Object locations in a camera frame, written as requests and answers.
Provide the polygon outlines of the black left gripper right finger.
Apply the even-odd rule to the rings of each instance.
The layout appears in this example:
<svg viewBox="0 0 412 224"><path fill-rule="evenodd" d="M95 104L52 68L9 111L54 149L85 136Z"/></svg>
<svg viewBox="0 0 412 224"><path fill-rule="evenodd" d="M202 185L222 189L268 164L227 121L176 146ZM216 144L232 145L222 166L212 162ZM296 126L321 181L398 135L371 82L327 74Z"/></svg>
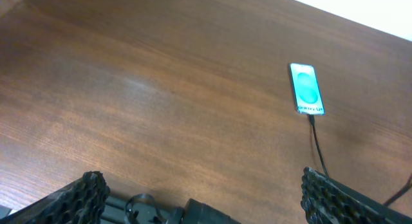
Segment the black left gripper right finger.
<svg viewBox="0 0 412 224"><path fill-rule="evenodd" d="M305 167L301 206L308 223L411 224L411 218Z"/></svg>

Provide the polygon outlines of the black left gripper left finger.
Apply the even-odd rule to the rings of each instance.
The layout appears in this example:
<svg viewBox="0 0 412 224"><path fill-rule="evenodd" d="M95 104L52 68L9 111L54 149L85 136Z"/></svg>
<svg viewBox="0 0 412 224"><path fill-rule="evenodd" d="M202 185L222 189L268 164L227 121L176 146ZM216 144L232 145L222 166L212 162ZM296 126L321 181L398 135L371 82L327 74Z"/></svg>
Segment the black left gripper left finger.
<svg viewBox="0 0 412 224"><path fill-rule="evenodd" d="M1 219L1 224L97 224L110 188L99 171L78 180Z"/></svg>

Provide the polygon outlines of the blue screen Galaxy smartphone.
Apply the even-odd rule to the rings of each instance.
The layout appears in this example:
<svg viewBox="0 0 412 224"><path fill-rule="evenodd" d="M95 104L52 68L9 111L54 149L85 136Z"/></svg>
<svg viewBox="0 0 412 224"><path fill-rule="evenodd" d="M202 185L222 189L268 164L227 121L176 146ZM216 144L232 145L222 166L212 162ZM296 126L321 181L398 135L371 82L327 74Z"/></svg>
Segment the blue screen Galaxy smartphone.
<svg viewBox="0 0 412 224"><path fill-rule="evenodd" d="M315 68L307 64L290 63L289 70L297 112L306 115L325 115Z"/></svg>

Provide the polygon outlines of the black arm base hardware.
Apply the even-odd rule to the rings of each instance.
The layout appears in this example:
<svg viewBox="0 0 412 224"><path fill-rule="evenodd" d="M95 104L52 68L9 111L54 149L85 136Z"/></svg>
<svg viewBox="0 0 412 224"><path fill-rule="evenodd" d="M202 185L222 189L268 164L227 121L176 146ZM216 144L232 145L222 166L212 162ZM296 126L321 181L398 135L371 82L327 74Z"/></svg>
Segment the black arm base hardware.
<svg viewBox="0 0 412 224"><path fill-rule="evenodd" d="M229 215L194 199L184 207L161 209L149 194L138 194L128 200L110 196L100 217L104 224L240 224Z"/></svg>

